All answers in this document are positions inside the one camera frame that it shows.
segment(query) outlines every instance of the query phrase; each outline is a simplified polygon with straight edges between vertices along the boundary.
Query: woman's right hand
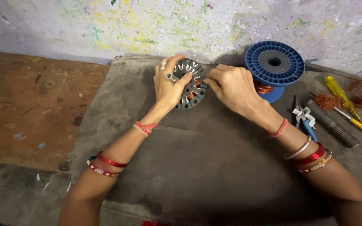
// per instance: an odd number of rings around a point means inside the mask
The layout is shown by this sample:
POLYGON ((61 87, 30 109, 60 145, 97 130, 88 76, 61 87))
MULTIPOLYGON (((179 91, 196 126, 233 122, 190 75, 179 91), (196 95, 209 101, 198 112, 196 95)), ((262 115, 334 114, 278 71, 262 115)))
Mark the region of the woman's right hand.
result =
POLYGON ((259 126, 266 129, 264 121, 274 117, 280 120, 281 116, 274 116, 276 112, 269 102, 257 94, 249 70, 219 64, 208 73, 204 82, 228 108, 259 126))

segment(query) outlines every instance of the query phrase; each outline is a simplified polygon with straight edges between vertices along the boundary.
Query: red thread bracelet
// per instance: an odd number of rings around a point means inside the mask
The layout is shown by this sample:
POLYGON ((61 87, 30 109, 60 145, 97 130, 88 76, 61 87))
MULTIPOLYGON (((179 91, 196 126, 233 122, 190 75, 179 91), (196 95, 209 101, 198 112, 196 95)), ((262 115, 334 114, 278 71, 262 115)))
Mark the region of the red thread bracelet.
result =
POLYGON ((275 138, 277 136, 280 136, 280 134, 282 134, 283 131, 286 129, 287 125, 288 125, 288 120, 287 118, 284 118, 283 124, 280 126, 279 130, 276 131, 274 134, 271 134, 270 137, 275 138))
POLYGON ((133 127, 135 127, 136 129, 138 129, 139 131, 143 132, 143 134, 145 136, 149 136, 152 133, 152 129, 155 128, 157 124, 153 124, 153 125, 146 125, 143 126, 139 121, 135 122, 135 124, 133 125, 133 127))
POLYGON ((108 171, 99 169, 98 167, 96 167, 96 165, 93 164, 92 160, 94 160, 94 159, 96 159, 96 157, 92 156, 86 162, 87 165, 94 171, 100 173, 101 175, 107 176, 107 177, 118 177, 120 175, 120 173, 118 173, 118 172, 108 172, 108 171))
POLYGON ((303 159, 292 160, 295 166, 304 166, 320 159, 325 154, 326 150, 325 147, 322 146, 322 144, 320 144, 319 142, 317 142, 317 144, 319 145, 319 147, 314 154, 303 159))
POLYGON ((120 168, 124 168, 124 167, 126 167, 126 166, 128 165, 128 164, 121 164, 121 163, 118 163, 118 162, 114 162, 114 161, 112 161, 112 160, 104 157, 104 156, 102 155, 102 153, 103 153, 103 152, 97 153, 97 158, 98 158, 100 161, 107 163, 108 165, 111 165, 111 166, 113 166, 113 167, 120 167, 120 168))

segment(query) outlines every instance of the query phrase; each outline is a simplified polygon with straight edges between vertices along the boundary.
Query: bangle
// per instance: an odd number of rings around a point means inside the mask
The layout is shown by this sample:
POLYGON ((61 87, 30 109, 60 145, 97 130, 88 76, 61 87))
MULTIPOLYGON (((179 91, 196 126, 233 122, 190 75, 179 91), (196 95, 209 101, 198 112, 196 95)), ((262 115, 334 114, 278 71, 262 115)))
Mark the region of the bangle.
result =
POLYGON ((319 142, 317 142, 317 144, 319 145, 319 147, 318 147, 318 150, 314 154, 312 154, 306 158, 303 158, 303 159, 292 160, 293 163, 295 164, 295 166, 298 167, 298 166, 308 165, 310 163, 316 162, 321 157, 323 157, 326 150, 325 150, 324 146, 322 146, 322 144, 320 144, 319 142))
POLYGON ((305 144, 298 151, 296 151, 294 154, 290 155, 289 157, 287 157, 286 154, 284 154, 284 159, 288 160, 288 159, 292 159, 292 158, 296 157, 299 153, 301 153, 308 147, 309 143, 311 142, 311 139, 312 139, 312 137, 308 135, 308 138, 307 138, 307 141, 305 142, 305 144))
POLYGON ((299 167, 299 172, 309 172, 324 167, 332 159, 332 152, 326 149, 326 156, 319 162, 315 164, 310 164, 309 166, 299 167))
POLYGON ((138 129, 139 131, 141 131, 145 136, 149 136, 150 133, 152 132, 152 129, 155 128, 157 125, 158 125, 158 123, 153 124, 153 125, 142 126, 142 124, 139 121, 137 121, 137 122, 135 122, 133 127, 138 129))
POLYGON ((280 134, 282 134, 283 131, 286 129, 287 125, 288 125, 288 120, 287 120, 287 118, 284 118, 284 121, 283 121, 282 125, 280 126, 279 130, 276 131, 274 134, 271 134, 269 136, 271 138, 275 138, 277 136, 280 136, 280 134))
POLYGON ((108 176, 108 177, 118 177, 120 173, 118 172, 108 172, 108 171, 104 171, 99 169, 98 167, 96 167, 96 165, 93 164, 92 160, 96 159, 97 156, 92 156, 88 159, 88 161, 86 162, 87 165, 93 169, 94 171, 100 173, 101 175, 104 176, 108 176))
POLYGON ((114 161, 112 161, 112 160, 109 160, 108 158, 104 157, 104 156, 102 155, 102 153, 103 153, 102 151, 99 152, 99 153, 97 153, 97 158, 98 158, 100 161, 107 163, 108 165, 111 165, 111 166, 113 166, 113 167, 120 167, 120 168, 124 168, 124 167, 126 167, 126 166, 128 165, 128 164, 121 164, 121 163, 118 163, 118 162, 114 162, 114 161))

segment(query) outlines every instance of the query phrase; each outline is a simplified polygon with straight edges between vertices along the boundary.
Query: white wall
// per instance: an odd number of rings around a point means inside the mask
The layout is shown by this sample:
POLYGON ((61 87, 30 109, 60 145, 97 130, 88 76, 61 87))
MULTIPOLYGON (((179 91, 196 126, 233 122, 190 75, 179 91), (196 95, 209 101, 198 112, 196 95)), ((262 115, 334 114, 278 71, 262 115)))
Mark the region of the white wall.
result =
POLYGON ((0 51, 108 63, 186 53, 241 61, 280 41, 314 64, 362 76, 362 0, 0 0, 0 51))

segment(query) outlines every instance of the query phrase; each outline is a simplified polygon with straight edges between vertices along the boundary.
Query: blue spool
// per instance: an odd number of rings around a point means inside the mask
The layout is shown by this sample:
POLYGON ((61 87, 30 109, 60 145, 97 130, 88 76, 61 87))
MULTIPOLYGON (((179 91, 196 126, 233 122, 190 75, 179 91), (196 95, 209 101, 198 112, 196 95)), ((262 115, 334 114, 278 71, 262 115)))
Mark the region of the blue spool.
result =
POLYGON ((284 87, 294 84, 304 73, 304 61, 290 46, 263 41, 251 46, 245 53, 245 68, 250 70, 255 81, 275 87, 271 92, 259 94, 269 103, 278 100, 284 87))

